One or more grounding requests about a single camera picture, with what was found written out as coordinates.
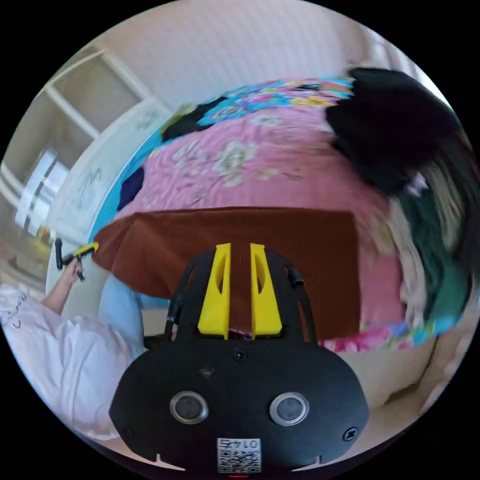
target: navy blue cloth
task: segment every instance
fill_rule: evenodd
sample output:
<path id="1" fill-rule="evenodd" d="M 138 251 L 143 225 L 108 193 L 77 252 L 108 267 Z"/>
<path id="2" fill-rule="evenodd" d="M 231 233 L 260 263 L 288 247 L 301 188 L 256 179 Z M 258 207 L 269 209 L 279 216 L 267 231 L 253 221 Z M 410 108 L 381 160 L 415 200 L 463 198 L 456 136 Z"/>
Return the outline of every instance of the navy blue cloth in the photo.
<path id="1" fill-rule="evenodd" d="M 137 171 L 130 175 L 122 184 L 120 191 L 120 202 L 116 209 L 117 212 L 125 208 L 130 202 L 134 200 L 137 193 L 144 184 L 145 170 L 141 166 Z"/>

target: brown cloth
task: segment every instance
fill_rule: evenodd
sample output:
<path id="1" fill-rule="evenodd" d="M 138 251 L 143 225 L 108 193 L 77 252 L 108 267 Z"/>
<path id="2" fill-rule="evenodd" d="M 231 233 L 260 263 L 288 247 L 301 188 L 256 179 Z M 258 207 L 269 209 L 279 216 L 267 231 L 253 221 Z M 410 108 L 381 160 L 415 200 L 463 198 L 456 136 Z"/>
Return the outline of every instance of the brown cloth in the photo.
<path id="1" fill-rule="evenodd" d="M 93 260 L 131 289 L 171 298 L 189 261 L 231 243 L 230 327 L 251 328 L 250 243 L 289 259 L 305 280 L 317 336 L 360 328 L 358 238 L 350 212 L 212 208 L 135 213 L 95 237 Z"/>

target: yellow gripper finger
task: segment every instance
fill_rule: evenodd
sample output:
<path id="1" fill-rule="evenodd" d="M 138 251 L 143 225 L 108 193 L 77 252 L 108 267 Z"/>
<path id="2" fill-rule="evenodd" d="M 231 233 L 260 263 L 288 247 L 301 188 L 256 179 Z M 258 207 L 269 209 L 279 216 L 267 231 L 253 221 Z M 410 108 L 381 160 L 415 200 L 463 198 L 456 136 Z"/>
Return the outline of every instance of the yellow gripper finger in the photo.
<path id="1" fill-rule="evenodd" d="M 229 339 L 231 264 L 232 244 L 217 245 L 198 322 L 198 330 L 202 335 L 216 335 L 222 336 L 225 340 Z"/>
<path id="2" fill-rule="evenodd" d="M 282 330 L 282 320 L 263 245 L 250 244 L 250 270 L 253 338 L 278 335 Z"/>

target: pile of clothes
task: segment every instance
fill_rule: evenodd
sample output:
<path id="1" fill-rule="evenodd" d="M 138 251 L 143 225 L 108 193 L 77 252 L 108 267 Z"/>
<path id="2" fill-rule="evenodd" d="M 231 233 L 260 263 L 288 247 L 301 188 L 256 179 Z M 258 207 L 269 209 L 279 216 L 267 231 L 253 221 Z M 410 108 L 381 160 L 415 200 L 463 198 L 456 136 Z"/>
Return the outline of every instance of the pile of clothes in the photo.
<path id="1" fill-rule="evenodd" d="M 475 156 L 454 112 L 415 79 L 381 68 L 349 74 L 353 96 L 327 108 L 326 119 L 333 147 L 390 199 L 384 225 L 403 268 L 406 321 L 456 322 L 480 274 Z"/>

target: window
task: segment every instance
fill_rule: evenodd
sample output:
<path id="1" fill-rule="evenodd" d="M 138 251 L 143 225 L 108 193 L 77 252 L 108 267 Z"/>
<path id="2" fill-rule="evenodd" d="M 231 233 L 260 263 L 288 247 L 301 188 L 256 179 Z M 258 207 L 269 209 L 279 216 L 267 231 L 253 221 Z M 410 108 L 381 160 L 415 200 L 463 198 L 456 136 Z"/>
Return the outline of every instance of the window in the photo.
<path id="1" fill-rule="evenodd" d="M 21 194 L 15 223 L 36 236 L 68 173 L 69 169 L 58 161 L 57 154 L 53 150 L 45 150 Z"/>

